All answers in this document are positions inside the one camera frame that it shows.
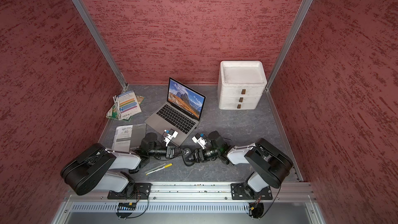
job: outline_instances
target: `laptop keyboard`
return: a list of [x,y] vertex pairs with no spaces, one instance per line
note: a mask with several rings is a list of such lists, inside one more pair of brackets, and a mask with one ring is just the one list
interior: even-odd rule
[[164,105],[156,114],[180,129],[185,134],[187,134],[195,125],[194,121],[185,117],[169,105]]

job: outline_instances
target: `pen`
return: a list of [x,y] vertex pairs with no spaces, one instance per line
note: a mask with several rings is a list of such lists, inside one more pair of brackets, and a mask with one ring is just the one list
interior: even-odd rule
[[160,171],[160,170],[162,170],[162,169],[165,169],[165,168],[167,168],[167,167],[170,167],[170,166],[172,166],[172,165],[173,165],[172,163],[169,163],[169,164],[167,164],[167,165],[165,165],[165,166],[163,166],[163,167],[160,167],[159,169],[156,169],[156,170],[153,170],[153,171],[151,171],[151,172],[148,172],[147,175],[149,175],[149,174],[151,174],[151,173],[153,173],[153,172],[158,172],[158,171]]
[[159,169],[160,167],[163,167],[163,166],[165,166],[165,165],[166,165],[166,163],[161,164],[161,165],[159,165],[159,166],[157,166],[157,167],[154,167],[154,168],[152,168],[152,169],[149,169],[149,170],[147,170],[147,171],[145,172],[145,174],[148,174],[149,172],[152,172],[152,171],[154,171],[154,170],[156,170],[156,169]]

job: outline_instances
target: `laptop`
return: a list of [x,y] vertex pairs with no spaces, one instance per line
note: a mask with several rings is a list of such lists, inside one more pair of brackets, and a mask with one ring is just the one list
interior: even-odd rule
[[178,135],[172,142],[180,146],[198,125],[206,96],[169,78],[167,101],[145,123],[159,133],[173,129]]

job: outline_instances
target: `gray floor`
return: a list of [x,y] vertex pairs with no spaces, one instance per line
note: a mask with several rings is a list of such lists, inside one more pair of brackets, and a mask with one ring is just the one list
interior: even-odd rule
[[[259,138],[265,138],[286,153],[265,95],[261,97],[255,110],[220,110],[217,101],[217,86],[192,86],[192,88],[204,94],[206,102],[199,125],[182,143],[181,147],[200,147],[191,138],[196,133],[207,135],[216,130],[223,137],[232,139],[232,141],[227,140],[232,146],[248,145],[256,142]],[[144,123],[146,118],[167,100],[167,86],[131,85],[129,90],[134,90],[137,95],[145,97],[141,104],[142,112],[136,114],[130,122],[112,121],[109,130],[103,134],[100,140],[105,147],[112,147],[116,127]],[[147,125],[148,132],[156,131]],[[133,174],[132,177],[135,181],[245,181],[254,171],[249,164],[226,166],[219,159],[214,162],[195,164],[192,167],[186,167],[180,157],[171,162],[173,166],[146,176],[145,170],[164,163],[151,159],[144,169]],[[298,180],[293,171],[285,181]]]

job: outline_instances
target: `stack of papers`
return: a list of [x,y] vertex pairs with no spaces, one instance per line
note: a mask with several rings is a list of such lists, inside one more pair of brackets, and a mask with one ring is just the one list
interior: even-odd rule
[[141,112],[140,104],[144,100],[142,96],[136,96],[134,91],[128,91],[115,95],[112,108],[107,112],[107,118],[113,118],[120,121],[130,121],[131,117]]

